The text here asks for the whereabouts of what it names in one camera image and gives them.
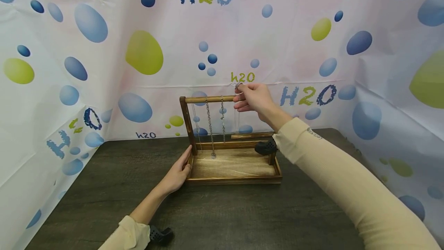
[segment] wooden bar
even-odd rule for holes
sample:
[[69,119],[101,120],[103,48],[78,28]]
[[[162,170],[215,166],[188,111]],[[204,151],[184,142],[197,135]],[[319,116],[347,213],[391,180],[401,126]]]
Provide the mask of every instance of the wooden bar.
[[[229,141],[229,142],[214,142],[214,149],[220,150],[220,149],[247,149],[247,148],[254,148],[257,144],[257,142],[266,142],[266,141]],[[204,143],[196,143],[196,148],[198,150],[212,150],[213,147],[211,145],[211,142],[204,142]]]
[[282,175],[264,176],[264,177],[208,177],[199,179],[186,179],[189,185],[230,185],[230,184],[280,184]]
[[[233,101],[234,97],[235,95],[223,96],[223,101]],[[220,103],[221,96],[185,98],[185,103],[205,103],[206,100],[208,100],[208,103]]]
[[235,133],[231,134],[231,139],[267,138],[273,134],[274,132]]
[[192,153],[193,155],[197,154],[196,141],[192,128],[192,120],[190,118],[190,112],[188,110],[188,105],[186,103],[185,97],[180,97],[180,107],[182,109],[183,120],[185,122],[185,127],[187,128],[188,139],[190,139],[190,144],[193,145]]
[[276,160],[276,152],[269,155],[268,164],[274,165],[275,160]]

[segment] wall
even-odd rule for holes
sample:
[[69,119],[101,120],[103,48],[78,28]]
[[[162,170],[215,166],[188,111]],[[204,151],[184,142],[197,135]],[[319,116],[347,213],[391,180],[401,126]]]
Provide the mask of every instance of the wall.
[[[443,245],[442,1],[0,0],[0,247],[24,249],[103,142],[185,136],[178,98],[237,81],[339,129]],[[214,133],[222,113],[269,130],[209,108]]]

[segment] white backdrop with bubbles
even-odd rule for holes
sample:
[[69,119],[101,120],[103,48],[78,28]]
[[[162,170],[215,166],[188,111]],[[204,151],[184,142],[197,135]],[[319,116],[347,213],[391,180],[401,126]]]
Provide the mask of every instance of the white backdrop with bubbles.
[[[186,136],[179,97],[238,81],[341,131],[443,246],[443,2],[0,0],[0,248],[26,247],[103,142]],[[214,133],[222,113],[269,130],[210,113]]]

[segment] jewelry stand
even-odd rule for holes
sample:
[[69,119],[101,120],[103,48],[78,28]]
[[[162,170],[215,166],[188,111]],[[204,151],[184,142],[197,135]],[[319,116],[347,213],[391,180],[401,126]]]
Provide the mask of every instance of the jewelry stand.
[[[186,182],[198,185],[281,183],[282,173],[276,159],[276,153],[262,156],[254,150],[258,142],[266,142],[266,140],[257,139],[269,138],[272,133],[237,133],[233,134],[231,139],[242,139],[243,141],[226,141],[225,116],[222,112],[223,142],[214,142],[208,103],[221,103],[223,110],[223,103],[233,101],[233,98],[234,96],[180,97],[179,101],[188,138],[193,147],[188,158],[188,164],[192,168]],[[195,141],[188,110],[188,104],[195,103],[205,103],[207,106],[211,142],[200,142],[197,123],[196,131],[199,143]]]

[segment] beige long-sleeve shirt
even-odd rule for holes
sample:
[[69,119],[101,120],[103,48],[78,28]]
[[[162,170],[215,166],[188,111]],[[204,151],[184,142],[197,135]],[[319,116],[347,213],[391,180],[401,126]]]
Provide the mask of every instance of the beige long-sleeve shirt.
[[[314,133],[298,118],[275,134],[278,149],[339,207],[366,250],[441,250],[421,220],[353,157]],[[143,250],[150,228],[126,216],[99,250]]]

